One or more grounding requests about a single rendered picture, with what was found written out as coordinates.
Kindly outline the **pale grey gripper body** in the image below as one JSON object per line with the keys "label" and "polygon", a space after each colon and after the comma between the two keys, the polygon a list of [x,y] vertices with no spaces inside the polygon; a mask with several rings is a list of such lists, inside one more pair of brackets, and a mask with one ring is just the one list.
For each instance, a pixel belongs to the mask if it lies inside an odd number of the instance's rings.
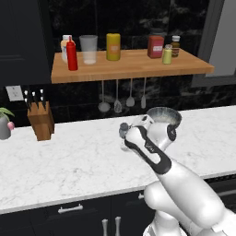
{"label": "pale grey gripper body", "polygon": [[120,124],[119,136],[122,139],[122,141],[121,141],[121,149],[123,151],[129,151],[129,148],[124,143],[124,138],[125,138],[126,133],[129,130],[129,128],[130,128],[130,126],[128,125],[128,123],[121,123]]}

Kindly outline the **yellow-green shaker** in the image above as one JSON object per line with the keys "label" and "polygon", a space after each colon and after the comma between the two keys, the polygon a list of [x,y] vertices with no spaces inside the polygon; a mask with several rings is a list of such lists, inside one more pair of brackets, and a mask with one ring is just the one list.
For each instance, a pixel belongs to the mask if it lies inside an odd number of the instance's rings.
{"label": "yellow-green shaker", "polygon": [[172,54],[172,46],[170,44],[166,44],[162,55],[163,64],[165,65],[171,64],[171,54]]}

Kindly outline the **dark brown bottle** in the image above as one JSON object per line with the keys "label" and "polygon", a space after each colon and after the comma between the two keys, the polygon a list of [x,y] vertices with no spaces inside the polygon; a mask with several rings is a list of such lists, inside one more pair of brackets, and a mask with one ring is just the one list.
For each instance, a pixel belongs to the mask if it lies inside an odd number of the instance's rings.
{"label": "dark brown bottle", "polygon": [[180,36],[173,36],[171,45],[172,45],[171,56],[177,57],[179,55],[179,50],[180,50]]}

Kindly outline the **white bottle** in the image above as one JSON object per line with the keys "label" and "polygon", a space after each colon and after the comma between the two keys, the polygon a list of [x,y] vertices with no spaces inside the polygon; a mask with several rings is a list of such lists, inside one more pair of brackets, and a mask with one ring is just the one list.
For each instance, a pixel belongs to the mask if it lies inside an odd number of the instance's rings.
{"label": "white bottle", "polygon": [[72,40],[72,35],[63,35],[63,39],[61,41],[61,51],[62,51],[62,60],[67,63],[67,52],[66,52],[66,44],[69,40]]}

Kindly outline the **hanging slotted spatula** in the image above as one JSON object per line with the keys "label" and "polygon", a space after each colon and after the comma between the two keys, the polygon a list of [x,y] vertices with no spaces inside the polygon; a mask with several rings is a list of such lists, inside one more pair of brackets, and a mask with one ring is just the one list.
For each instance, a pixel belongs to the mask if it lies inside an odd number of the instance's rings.
{"label": "hanging slotted spatula", "polygon": [[119,101],[119,81],[116,79],[116,98],[114,102],[114,111],[116,113],[122,112],[122,103]]}

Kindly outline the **hanging steel ladle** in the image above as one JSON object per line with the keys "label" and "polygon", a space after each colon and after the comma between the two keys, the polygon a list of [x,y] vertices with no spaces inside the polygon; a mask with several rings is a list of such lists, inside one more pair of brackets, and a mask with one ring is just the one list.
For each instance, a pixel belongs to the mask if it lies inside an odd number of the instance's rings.
{"label": "hanging steel ladle", "polygon": [[104,100],[104,81],[101,81],[101,103],[99,104],[99,110],[107,112],[110,108],[110,104]]}

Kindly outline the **hanging narrow spatula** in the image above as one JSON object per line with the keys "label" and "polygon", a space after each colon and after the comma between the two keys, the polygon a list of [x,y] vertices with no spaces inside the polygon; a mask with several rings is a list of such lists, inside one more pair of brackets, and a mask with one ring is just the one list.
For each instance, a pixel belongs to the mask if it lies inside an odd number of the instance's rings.
{"label": "hanging narrow spatula", "polygon": [[141,98],[141,108],[146,108],[146,84],[147,84],[147,78],[144,79],[144,87],[143,87],[143,96]]}

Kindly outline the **wooden knife block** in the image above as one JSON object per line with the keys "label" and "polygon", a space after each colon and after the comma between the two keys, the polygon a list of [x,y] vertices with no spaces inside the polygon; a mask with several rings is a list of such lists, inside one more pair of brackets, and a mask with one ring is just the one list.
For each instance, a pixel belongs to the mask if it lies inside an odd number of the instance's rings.
{"label": "wooden knife block", "polygon": [[40,97],[35,91],[24,91],[28,108],[28,119],[38,141],[50,140],[54,133],[54,120],[50,103],[45,99],[44,90],[40,89]]}

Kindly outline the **clear glass cup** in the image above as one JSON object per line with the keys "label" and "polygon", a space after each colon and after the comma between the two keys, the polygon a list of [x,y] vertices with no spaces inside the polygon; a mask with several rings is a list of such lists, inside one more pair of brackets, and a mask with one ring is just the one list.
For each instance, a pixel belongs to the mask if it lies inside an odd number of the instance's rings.
{"label": "clear glass cup", "polygon": [[83,62],[86,65],[94,65],[97,61],[97,35],[81,35],[79,37]]}

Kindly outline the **red box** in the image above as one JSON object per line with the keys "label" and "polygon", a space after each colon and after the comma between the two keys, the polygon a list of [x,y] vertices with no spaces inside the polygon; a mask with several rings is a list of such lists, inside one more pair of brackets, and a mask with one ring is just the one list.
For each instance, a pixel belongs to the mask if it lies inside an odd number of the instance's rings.
{"label": "red box", "polygon": [[160,58],[162,56],[164,38],[152,35],[148,37],[147,55],[150,58]]}

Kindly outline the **black cupboard door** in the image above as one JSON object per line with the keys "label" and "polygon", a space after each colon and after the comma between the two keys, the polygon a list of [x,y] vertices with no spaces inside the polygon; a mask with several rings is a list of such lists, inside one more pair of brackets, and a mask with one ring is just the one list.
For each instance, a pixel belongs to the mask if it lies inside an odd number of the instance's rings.
{"label": "black cupboard door", "polygon": [[115,236],[115,218],[121,217],[121,236],[143,236],[146,227],[151,223],[152,217],[149,214],[137,212],[122,213],[120,216],[112,216],[111,236]]}
{"label": "black cupboard door", "polygon": [[[64,236],[103,236],[102,220],[107,217],[86,216],[67,220],[62,227]],[[111,236],[110,221],[108,219],[108,236]]]}

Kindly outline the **black dishwasher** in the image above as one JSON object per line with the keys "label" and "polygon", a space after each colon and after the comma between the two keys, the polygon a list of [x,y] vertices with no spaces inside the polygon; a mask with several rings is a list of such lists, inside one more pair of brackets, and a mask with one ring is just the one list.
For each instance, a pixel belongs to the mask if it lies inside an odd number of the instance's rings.
{"label": "black dishwasher", "polygon": [[236,174],[206,179],[225,207],[236,213]]}

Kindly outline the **grey potted plant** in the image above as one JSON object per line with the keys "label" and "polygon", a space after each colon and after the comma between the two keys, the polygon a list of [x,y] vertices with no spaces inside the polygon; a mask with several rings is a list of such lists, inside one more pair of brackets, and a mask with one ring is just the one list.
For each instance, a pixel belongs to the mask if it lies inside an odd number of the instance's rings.
{"label": "grey potted plant", "polygon": [[9,119],[9,115],[14,116],[14,113],[6,108],[0,108],[0,140],[11,137],[11,131],[15,128],[14,123]]}

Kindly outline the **white wall outlet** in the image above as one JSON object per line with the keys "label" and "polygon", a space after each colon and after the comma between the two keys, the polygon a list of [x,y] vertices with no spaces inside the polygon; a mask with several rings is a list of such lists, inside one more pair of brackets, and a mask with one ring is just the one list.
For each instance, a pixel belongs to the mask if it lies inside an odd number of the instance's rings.
{"label": "white wall outlet", "polygon": [[20,86],[7,86],[6,91],[10,101],[24,100]]}

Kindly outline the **grey window frame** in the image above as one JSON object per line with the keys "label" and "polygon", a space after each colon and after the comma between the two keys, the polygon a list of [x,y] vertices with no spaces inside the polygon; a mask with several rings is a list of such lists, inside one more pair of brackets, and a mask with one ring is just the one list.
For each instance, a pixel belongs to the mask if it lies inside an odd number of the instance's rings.
{"label": "grey window frame", "polygon": [[193,88],[236,84],[236,0],[209,0],[198,57],[215,69],[193,76]]}

